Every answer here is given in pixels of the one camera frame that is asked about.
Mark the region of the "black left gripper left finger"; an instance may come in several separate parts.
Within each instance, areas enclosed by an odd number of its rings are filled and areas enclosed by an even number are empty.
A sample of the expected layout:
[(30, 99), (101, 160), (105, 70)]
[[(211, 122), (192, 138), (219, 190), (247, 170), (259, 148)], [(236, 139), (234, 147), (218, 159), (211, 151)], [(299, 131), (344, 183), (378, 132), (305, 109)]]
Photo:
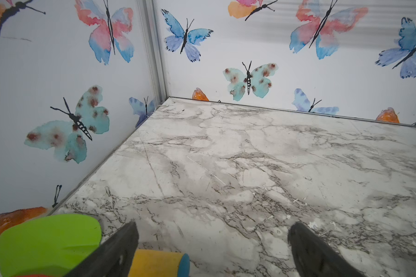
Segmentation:
[(134, 221), (116, 231), (66, 277), (127, 277), (139, 243)]

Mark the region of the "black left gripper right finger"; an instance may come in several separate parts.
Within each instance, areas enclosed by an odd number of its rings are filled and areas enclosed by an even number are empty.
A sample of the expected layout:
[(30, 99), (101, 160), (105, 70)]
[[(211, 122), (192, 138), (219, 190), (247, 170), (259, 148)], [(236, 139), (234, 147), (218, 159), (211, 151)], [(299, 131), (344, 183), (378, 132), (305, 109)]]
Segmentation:
[(302, 222), (290, 227), (288, 242), (301, 277), (364, 276)]

